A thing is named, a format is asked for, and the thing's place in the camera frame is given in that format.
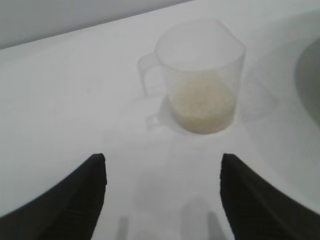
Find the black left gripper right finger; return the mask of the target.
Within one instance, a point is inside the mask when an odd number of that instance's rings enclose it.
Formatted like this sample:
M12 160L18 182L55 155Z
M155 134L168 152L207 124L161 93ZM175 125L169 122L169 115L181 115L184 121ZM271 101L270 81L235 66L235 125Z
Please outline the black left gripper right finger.
M225 153L220 199L236 240L318 240L320 216Z

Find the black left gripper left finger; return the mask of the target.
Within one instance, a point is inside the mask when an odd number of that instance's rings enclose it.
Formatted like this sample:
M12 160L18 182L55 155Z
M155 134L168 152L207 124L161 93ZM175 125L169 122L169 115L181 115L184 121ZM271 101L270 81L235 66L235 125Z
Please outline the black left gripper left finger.
M2 240L90 240L106 194L106 159L93 154L54 187L0 218Z

